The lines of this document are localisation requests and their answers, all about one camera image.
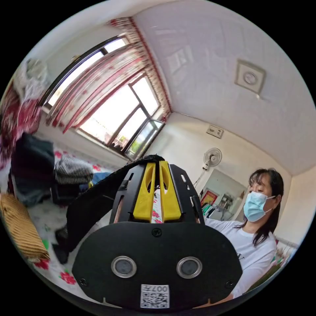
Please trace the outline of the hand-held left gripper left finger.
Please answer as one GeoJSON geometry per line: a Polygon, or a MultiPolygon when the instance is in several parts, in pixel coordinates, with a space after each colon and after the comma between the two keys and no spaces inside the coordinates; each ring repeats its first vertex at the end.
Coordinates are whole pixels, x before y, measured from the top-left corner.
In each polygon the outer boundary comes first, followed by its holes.
{"type": "Polygon", "coordinates": [[[156,163],[147,163],[133,211],[133,217],[137,221],[151,222],[155,177],[156,163]]]}

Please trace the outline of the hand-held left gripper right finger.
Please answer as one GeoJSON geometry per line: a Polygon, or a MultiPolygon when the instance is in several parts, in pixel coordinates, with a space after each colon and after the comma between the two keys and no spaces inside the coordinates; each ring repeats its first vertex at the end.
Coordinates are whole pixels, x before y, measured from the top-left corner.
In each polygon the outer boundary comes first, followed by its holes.
{"type": "Polygon", "coordinates": [[[159,162],[159,182],[163,222],[180,220],[181,211],[167,161],[159,162]]]}

